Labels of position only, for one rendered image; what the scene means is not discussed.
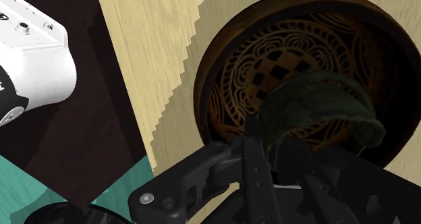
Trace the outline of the dark green leafy vegetable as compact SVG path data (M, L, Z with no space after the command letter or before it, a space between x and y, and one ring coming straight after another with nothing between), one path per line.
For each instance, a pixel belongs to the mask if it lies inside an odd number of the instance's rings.
M381 145L387 134L358 82L330 71L298 73L274 88L259 108L264 155L292 130L331 120L351 122L360 150Z

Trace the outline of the brown patterned wooden bowl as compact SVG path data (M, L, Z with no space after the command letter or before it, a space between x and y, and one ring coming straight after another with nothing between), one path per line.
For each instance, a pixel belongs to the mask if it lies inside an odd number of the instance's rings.
M194 114L202 141L230 142L276 85L313 70L344 74L366 90L387 134L362 157L387 166L421 122L421 53L367 0L260 0L239 12L198 67Z

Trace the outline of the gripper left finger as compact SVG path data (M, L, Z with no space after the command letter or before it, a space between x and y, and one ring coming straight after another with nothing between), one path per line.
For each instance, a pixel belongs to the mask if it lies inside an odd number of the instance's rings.
M230 184L231 193L201 224L282 224L261 130L247 117L232 145L211 142L130 194L132 224L186 224Z

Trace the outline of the dark robot stand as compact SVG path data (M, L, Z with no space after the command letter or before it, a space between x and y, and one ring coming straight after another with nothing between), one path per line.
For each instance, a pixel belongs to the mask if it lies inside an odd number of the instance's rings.
M26 0L62 24L72 95L0 128L0 158L86 206L146 154L99 0Z

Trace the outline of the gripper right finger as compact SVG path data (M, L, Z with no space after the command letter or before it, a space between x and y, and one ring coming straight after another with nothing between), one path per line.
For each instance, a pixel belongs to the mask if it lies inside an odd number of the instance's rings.
M288 138L272 147L272 167L301 188L296 210L314 224L421 224L420 186L340 148Z

